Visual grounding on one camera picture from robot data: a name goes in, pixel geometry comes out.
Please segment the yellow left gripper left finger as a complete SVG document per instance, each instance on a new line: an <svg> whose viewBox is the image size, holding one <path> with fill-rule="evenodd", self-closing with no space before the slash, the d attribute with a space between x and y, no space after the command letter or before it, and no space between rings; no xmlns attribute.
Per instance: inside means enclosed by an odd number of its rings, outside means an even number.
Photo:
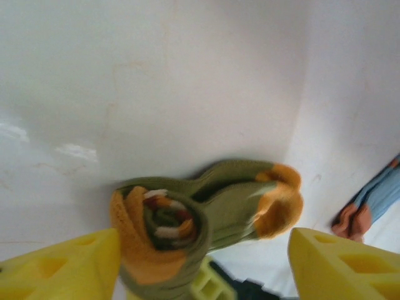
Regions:
<svg viewBox="0 0 400 300"><path fill-rule="evenodd" d="M120 266L115 229L1 262L1 299L111 299Z"/></svg>

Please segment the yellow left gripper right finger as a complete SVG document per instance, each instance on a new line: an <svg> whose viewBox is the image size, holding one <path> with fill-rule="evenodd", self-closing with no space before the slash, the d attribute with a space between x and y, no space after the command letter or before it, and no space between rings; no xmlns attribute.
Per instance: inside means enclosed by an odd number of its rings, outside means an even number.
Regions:
<svg viewBox="0 0 400 300"><path fill-rule="evenodd" d="M287 249L300 299L399 299L399 255L307 228Z"/></svg>

